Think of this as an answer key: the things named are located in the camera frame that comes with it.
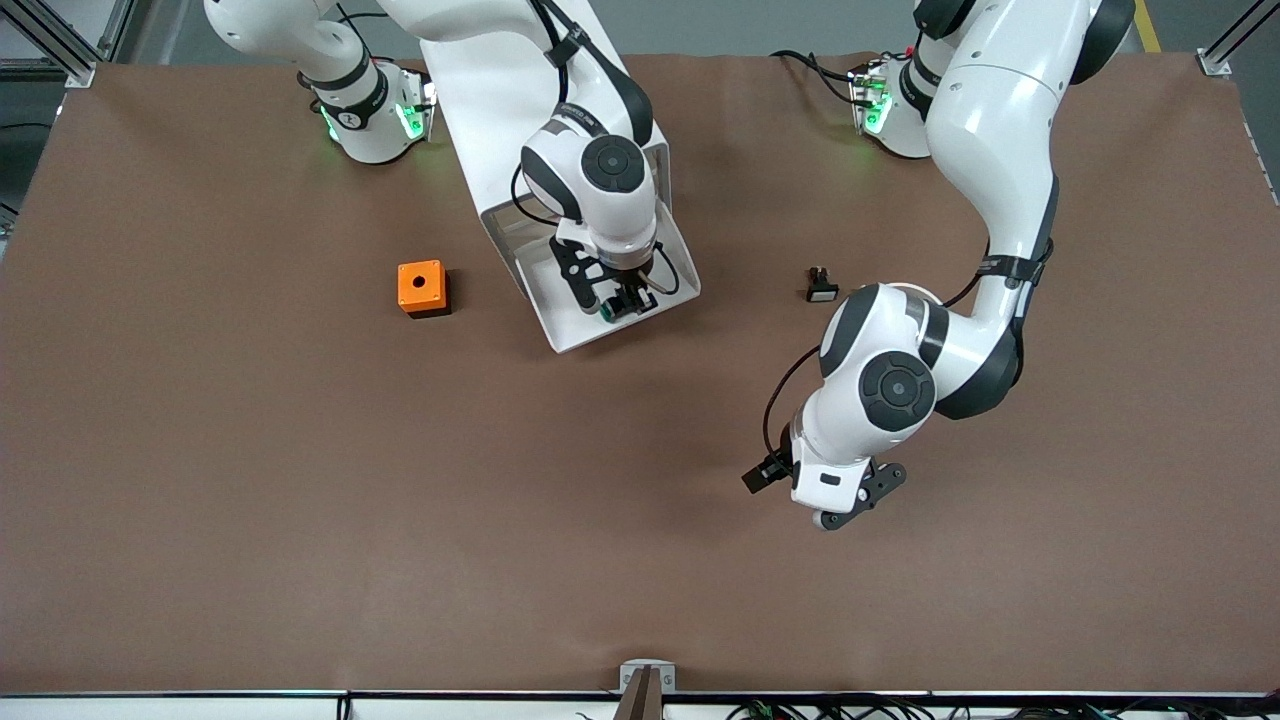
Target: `cable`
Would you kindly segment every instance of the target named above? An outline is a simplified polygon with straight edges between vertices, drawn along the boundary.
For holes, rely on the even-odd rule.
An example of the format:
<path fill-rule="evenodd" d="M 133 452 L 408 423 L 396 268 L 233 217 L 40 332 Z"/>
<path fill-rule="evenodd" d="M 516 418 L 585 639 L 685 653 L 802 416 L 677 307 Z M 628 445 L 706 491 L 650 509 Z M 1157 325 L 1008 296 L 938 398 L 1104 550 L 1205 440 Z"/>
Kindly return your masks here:
<path fill-rule="evenodd" d="M 8 126 L 0 126 L 0 129 L 14 129 L 14 128 L 45 128 L 54 129 L 52 123 L 12 123 Z"/>
<path fill-rule="evenodd" d="M 535 223 L 552 225 L 553 228 L 559 227 L 559 223 L 557 222 L 548 220 L 547 218 L 539 218 L 538 215 L 530 213 L 529 210 L 525 210 L 525 206 L 520 204 L 520 199 L 516 197 L 516 179 L 518 178 L 520 178 L 520 165 L 516 165 L 516 172 L 511 174 L 511 204 L 516 206 L 516 210 L 520 210 L 522 215 L 525 215 L 530 220 L 534 220 Z"/>
<path fill-rule="evenodd" d="M 1249 19 L 1249 15 L 1252 15 L 1252 14 L 1253 14 L 1253 10 L 1257 10 L 1257 9 L 1260 8 L 1260 6 L 1262 6 L 1262 3 L 1265 3 L 1265 1 L 1266 1 L 1266 0 L 1254 0 L 1253 5 L 1252 5 L 1252 6 L 1251 6 L 1251 8 L 1248 9 L 1248 10 L 1245 10 L 1243 15 L 1240 15 L 1239 18 L 1236 18 L 1236 19 L 1235 19 L 1235 22 L 1234 22 L 1234 23 L 1231 23 L 1231 27 L 1226 28 L 1226 32 L 1224 32 L 1224 33 L 1222 33 L 1222 36 L 1221 36 L 1221 37 L 1219 37 L 1219 38 L 1217 38 L 1217 40 L 1216 40 L 1216 41 L 1213 42 L 1213 45 L 1210 45 L 1210 46 L 1208 46 L 1208 50 L 1206 50 L 1206 51 L 1204 51 L 1204 54 L 1206 54 L 1206 55 L 1212 55 L 1212 54 L 1213 54 L 1213 51 L 1215 51 L 1215 50 L 1217 50 L 1217 46 L 1219 46 L 1219 45 L 1221 45 L 1221 44 L 1222 44 L 1222 41 L 1225 41 L 1225 40 L 1226 40 L 1226 37 L 1228 37 L 1229 35 L 1231 35 L 1231 32 L 1233 32 L 1233 31 L 1234 31 L 1235 28 L 1240 27 L 1240 24 L 1243 24 L 1243 23 L 1244 23 L 1244 20 Z"/>
<path fill-rule="evenodd" d="M 809 68 L 810 70 L 818 73 L 818 77 L 822 78 L 822 83 L 826 85 L 827 90 L 829 90 L 831 94 L 835 95 L 836 97 L 840 97 L 842 101 L 845 101 L 845 102 L 847 102 L 850 105 L 858 105 L 859 108 L 870 108 L 870 105 L 872 105 L 870 102 L 868 102 L 865 100 L 854 100 L 852 97 L 847 97 L 847 96 L 845 96 L 844 92 L 836 90 L 836 86 L 831 85 L 831 79 L 828 79 L 828 78 L 835 78 L 835 79 L 840 79 L 840 81 L 847 82 L 849 81 L 849 76 L 847 74 L 840 74 L 840 73 L 837 73 L 835 70 L 829 70 L 829 69 L 819 65 L 818 64 L 818 58 L 813 53 L 809 53 L 809 55 L 805 56 L 805 55 L 801 55 L 801 54 L 796 53 L 795 50 L 778 50 L 777 53 L 772 53 L 769 56 L 771 58 L 795 58 L 795 59 L 800 60 L 801 63 L 804 63 L 804 65 L 806 68 Z"/>
<path fill-rule="evenodd" d="M 552 17 L 547 12 L 547 6 L 543 5 L 541 0 L 532 0 L 530 4 L 534 6 L 534 14 L 538 15 L 539 20 L 541 20 L 543 29 L 547 31 L 547 38 L 552 41 L 552 47 L 556 47 L 561 44 L 561 36 L 559 32 L 556 31 L 556 23 L 552 22 Z M 559 97 L 556 102 L 559 104 L 568 100 L 568 68 L 566 65 L 561 65 L 557 68 L 557 76 L 559 77 Z"/>
<path fill-rule="evenodd" d="M 801 55 L 801 54 L 796 53 L 795 50 L 778 50 L 777 53 L 771 53 L 769 58 L 794 58 L 796 60 L 800 60 L 805 65 L 808 65 L 808 68 L 810 70 L 814 70 L 817 73 L 822 73 L 822 74 L 829 77 L 831 79 L 846 79 L 847 78 L 847 76 L 845 76 L 845 74 L 837 73 L 836 70 L 829 70 L 829 69 L 819 65 L 818 64 L 818 59 L 817 59 L 817 56 L 813 53 L 809 53 L 809 55 L 805 56 L 805 55 Z"/>
<path fill-rule="evenodd" d="M 1271 19 L 1271 15 L 1276 14 L 1276 10 L 1280 10 L 1280 5 L 1272 5 L 1271 9 L 1267 10 L 1267 14 L 1262 15 L 1261 20 L 1253 23 L 1253 27 L 1247 29 L 1244 35 L 1242 35 L 1240 38 L 1235 41 L 1235 45 L 1231 45 L 1230 47 L 1226 49 L 1226 53 L 1222 53 L 1222 59 L 1226 59 L 1231 55 L 1231 53 L 1235 53 L 1235 49 L 1239 47 L 1240 44 L 1243 44 L 1245 40 L 1248 40 L 1249 36 L 1253 35 L 1260 27 L 1262 27 L 1262 23 Z"/>
<path fill-rule="evenodd" d="M 762 423 L 764 434 L 764 448 L 769 451 L 769 457 L 774 462 L 777 462 L 780 468 L 785 469 L 788 475 L 794 470 L 792 465 L 783 462 L 782 459 L 778 457 L 778 451 L 773 448 L 773 441 L 769 439 L 769 415 L 773 413 L 773 404 L 778 401 L 778 396 L 782 395 L 782 388 L 786 387 L 787 380 L 791 379 L 791 375 L 794 375 L 796 370 L 800 369 L 800 365 L 804 365 L 805 360 L 817 355 L 818 350 L 820 348 L 822 348 L 820 345 L 813 346 L 808 352 L 801 355 L 800 359 L 796 360 L 790 368 L 787 368 L 787 372 L 782 374 L 782 379 L 778 380 L 778 387 L 773 388 L 773 395 L 769 396 L 769 401 L 764 405 L 764 421 Z"/>
<path fill-rule="evenodd" d="M 974 277 L 969 278 L 969 284 L 964 286 L 964 290 L 961 290 L 960 292 L 957 292 L 956 296 L 952 297 L 951 300 L 947 300 L 946 302 L 943 302 L 942 306 L 943 307 L 951 307 L 956 302 L 960 302 L 961 300 L 964 300 L 965 296 L 969 295 L 970 292 L 973 292 L 973 288 L 978 286 L 978 279 L 982 275 L 974 275 Z"/>
<path fill-rule="evenodd" d="M 983 249 L 982 256 L 986 258 L 988 252 L 991 252 L 991 238 L 987 238 L 987 246 Z M 951 300 L 947 300 L 946 302 L 943 302 L 942 306 L 943 307 L 951 307 L 956 302 L 960 302 L 961 300 L 964 300 L 965 296 L 968 296 L 970 292 L 973 292 L 973 288 L 978 286 L 978 281 L 979 279 L 982 279 L 982 275 L 979 275 L 978 273 L 974 273 L 973 277 L 969 278 L 969 284 L 964 286 L 964 290 L 961 290 L 960 292 L 957 292 L 955 295 L 955 297 L 952 297 Z"/>
<path fill-rule="evenodd" d="M 671 277 L 676 278 L 676 287 L 667 290 L 659 286 L 658 283 L 653 282 L 652 279 L 649 279 L 649 274 L 643 270 L 639 273 L 640 279 L 644 281 L 644 284 L 649 286 L 649 290 L 657 292 L 658 295 L 676 295 L 677 292 L 680 292 L 680 273 L 676 272 L 676 265 L 675 263 L 671 261 L 671 258 L 667 256 L 667 251 L 662 249 L 662 243 L 659 242 L 654 247 L 658 250 L 658 255 L 662 255 L 662 259 L 667 261 L 667 268 L 671 269 Z"/>
<path fill-rule="evenodd" d="M 365 42 L 365 36 L 360 35 L 360 28 L 356 27 L 356 23 L 351 22 L 351 15 L 348 15 L 347 10 L 342 8 L 342 3 L 334 3 L 334 8 L 338 8 L 338 13 L 342 15 L 342 22 L 347 23 L 347 27 L 349 27 L 351 31 L 356 33 L 356 37 L 360 38 L 360 44 L 364 45 L 365 50 L 367 51 L 369 44 Z"/>

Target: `yellow floor line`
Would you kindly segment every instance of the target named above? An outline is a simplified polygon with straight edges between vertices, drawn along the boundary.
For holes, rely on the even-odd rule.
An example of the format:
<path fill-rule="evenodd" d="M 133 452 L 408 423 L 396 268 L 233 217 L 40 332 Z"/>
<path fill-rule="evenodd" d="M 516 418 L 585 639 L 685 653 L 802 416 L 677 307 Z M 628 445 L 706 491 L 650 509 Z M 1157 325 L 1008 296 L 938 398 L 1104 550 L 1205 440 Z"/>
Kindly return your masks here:
<path fill-rule="evenodd" d="M 1138 26 L 1138 38 L 1142 40 L 1142 49 L 1147 53 L 1160 53 L 1160 38 L 1156 37 L 1156 28 L 1151 24 L 1151 13 L 1147 12 L 1144 0 L 1134 0 L 1137 9 L 1133 14 L 1133 24 Z"/>

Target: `white bracket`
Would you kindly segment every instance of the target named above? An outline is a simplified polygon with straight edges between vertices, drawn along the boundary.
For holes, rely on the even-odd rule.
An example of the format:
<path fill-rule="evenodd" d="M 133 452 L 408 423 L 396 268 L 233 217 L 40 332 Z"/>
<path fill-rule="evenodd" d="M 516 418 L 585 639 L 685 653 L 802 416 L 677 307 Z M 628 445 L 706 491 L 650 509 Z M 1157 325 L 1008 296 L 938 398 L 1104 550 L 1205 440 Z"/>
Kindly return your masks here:
<path fill-rule="evenodd" d="M 667 662 L 666 660 L 627 660 L 618 667 L 618 692 L 625 692 L 627 689 L 627 683 L 631 682 L 631 675 L 640 671 L 645 666 L 653 667 L 658 673 L 658 684 L 662 688 L 662 694 L 671 694 L 676 692 L 676 664 Z"/>
<path fill-rule="evenodd" d="M 88 64 L 88 74 L 67 76 L 67 90 L 84 90 L 93 86 L 93 76 L 97 74 L 97 63 Z"/>
<path fill-rule="evenodd" d="M 1211 61 L 1206 55 L 1203 47 L 1196 49 L 1196 61 L 1201 64 L 1201 70 L 1208 77 L 1231 77 L 1231 63 L 1222 60 L 1221 63 Z"/>

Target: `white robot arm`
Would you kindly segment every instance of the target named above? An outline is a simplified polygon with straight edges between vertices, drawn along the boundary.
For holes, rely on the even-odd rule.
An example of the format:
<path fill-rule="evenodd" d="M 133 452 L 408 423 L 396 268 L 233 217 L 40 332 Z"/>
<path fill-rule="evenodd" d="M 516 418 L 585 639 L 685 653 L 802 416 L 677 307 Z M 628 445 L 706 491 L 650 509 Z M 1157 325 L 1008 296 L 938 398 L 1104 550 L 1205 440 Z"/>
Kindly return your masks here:
<path fill-rule="evenodd" d="M 316 95 L 329 133 L 352 159 L 389 163 L 425 136 L 422 110 L 433 102 L 422 77 L 374 60 L 356 33 L 320 17 L 334 0 L 205 0 L 218 36 L 248 55 L 298 67 Z"/>
<path fill-rule="evenodd" d="M 550 241 L 562 277 L 585 313 L 600 311 L 608 320 L 655 307 L 652 292 L 675 292 L 649 281 L 654 250 L 660 252 L 657 191 L 640 150 L 653 135 L 649 99 L 554 0 L 379 4 L 422 40 L 513 32 L 536 45 L 561 74 L 561 97 L 512 167 L 518 163 L 534 195 L 562 218 Z M 233 47 L 298 65 L 348 155 L 365 163 L 393 160 L 421 138 L 412 113 L 425 101 L 422 83 L 389 61 L 370 60 L 349 28 L 320 20 L 333 5 L 205 0 L 211 24 Z M 678 278 L 673 268 L 672 275 Z M 600 299 L 596 287 L 604 281 L 614 291 Z"/>
<path fill-rule="evenodd" d="M 891 151 L 932 152 L 978 209 L 989 233 L 978 295 L 968 316 L 888 284 L 850 295 L 819 346 L 823 386 L 796 413 L 782 450 L 744 475 L 753 491 L 791 475 L 792 500 L 815 510 L 819 528 L 835 529 L 901 484 L 902 469 L 886 475 L 876 455 L 911 437 L 933 411 L 963 419 L 991 410 L 1018 382 L 1023 320 L 1052 251 L 1050 128 L 1080 61 L 1096 63 L 1096 72 L 1115 50 L 1101 63 L 1100 50 L 1082 56 L 1108 1 L 924 0 L 922 31 L 933 20 L 945 35 L 922 40 L 915 59 L 888 68 L 890 82 L 860 83 L 911 88 L 901 78 L 914 78 L 918 65 L 934 78 L 928 102 L 916 94 L 915 104 L 895 106 L 906 92 L 869 94 L 861 120 Z M 929 15 L 940 6 L 947 10 L 941 20 Z M 1129 8 L 1115 44 L 1132 20 L 1132 0 Z M 919 60 L 925 56 L 936 70 Z"/>

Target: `orange box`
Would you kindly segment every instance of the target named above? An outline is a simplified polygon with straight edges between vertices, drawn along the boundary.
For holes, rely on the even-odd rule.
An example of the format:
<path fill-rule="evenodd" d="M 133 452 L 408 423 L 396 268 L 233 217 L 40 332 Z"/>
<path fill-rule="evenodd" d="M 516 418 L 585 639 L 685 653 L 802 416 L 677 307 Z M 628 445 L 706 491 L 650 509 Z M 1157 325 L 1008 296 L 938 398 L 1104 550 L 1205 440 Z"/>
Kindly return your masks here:
<path fill-rule="evenodd" d="M 397 273 L 399 305 L 410 318 L 436 318 L 453 311 L 449 274 L 439 260 L 406 263 Z"/>

